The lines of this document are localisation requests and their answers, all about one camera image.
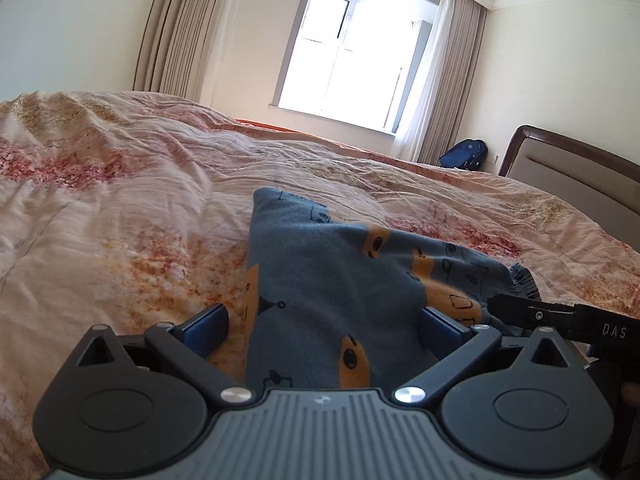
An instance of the wrinkled duvet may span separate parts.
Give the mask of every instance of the wrinkled duvet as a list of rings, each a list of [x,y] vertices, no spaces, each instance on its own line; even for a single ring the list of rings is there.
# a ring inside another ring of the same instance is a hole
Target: wrinkled duvet
[[[545,301],[640,317],[640,255],[525,184],[247,126],[161,94],[23,95],[0,104],[0,479],[46,470],[31,413],[92,324],[137,333],[221,301],[230,336],[211,360],[242,378],[261,186],[520,262]]]

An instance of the metal screw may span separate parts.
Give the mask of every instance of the metal screw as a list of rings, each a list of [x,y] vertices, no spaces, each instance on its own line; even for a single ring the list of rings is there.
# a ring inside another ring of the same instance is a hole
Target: metal screw
[[[404,388],[398,388],[394,391],[396,400],[403,404],[415,404],[423,400],[426,396],[427,392],[422,388],[418,388],[418,386],[405,386]]]
[[[231,404],[240,404],[251,400],[254,396],[251,390],[244,386],[232,386],[220,392],[220,398]]]

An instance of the gray ribbed plate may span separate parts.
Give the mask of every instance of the gray ribbed plate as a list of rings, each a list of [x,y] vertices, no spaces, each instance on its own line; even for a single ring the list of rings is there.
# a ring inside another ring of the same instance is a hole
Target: gray ribbed plate
[[[375,390],[272,390],[254,408],[223,413],[191,455],[140,480],[511,478],[452,449],[425,412],[390,406]],[[559,478],[602,477],[585,469]]]

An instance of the window sill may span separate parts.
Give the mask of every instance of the window sill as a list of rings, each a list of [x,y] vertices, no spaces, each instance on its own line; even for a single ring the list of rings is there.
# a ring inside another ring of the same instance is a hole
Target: window sill
[[[396,136],[394,134],[390,134],[390,133],[385,132],[383,130],[374,130],[372,128],[366,128],[364,126],[358,126],[357,124],[353,124],[353,123],[345,123],[344,121],[339,121],[338,119],[331,119],[329,117],[324,117],[322,115],[309,114],[307,112],[300,112],[298,110],[290,110],[289,108],[281,108],[281,107],[276,106],[276,105],[268,105],[267,108],[271,108],[271,109],[274,109],[274,110],[281,110],[281,111],[289,113],[289,114],[295,114],[295,115],[299,115],[299,116],[309,117],[309,118],[316,119],[316,120],[326,121],[326,122],[331,123],[331,124],[339,124],[340,126],[344,126],[344,127],[347,127],[347,128],[357,128],[359,130],[362,130],[364,132],[370,132],[372,134],[382,134],[382,135],[384,135],[386,137],[390,137],[392,139],[396,138]]]

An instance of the window pane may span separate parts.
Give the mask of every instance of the window pane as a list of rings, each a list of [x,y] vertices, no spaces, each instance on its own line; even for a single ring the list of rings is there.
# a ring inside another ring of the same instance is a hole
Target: window pane
[[[280,106],[319,114],[338,49],[336,44],[298,38],[282,89]]]
[[[345,46],[336,59],[322,109],[328,116],[385,129],[394,94],[402,86],[415,47],[413,23],[359,2]]]
[[[336,40],[340,34],[347,0],[310,0],[300,36],[308,40]]]

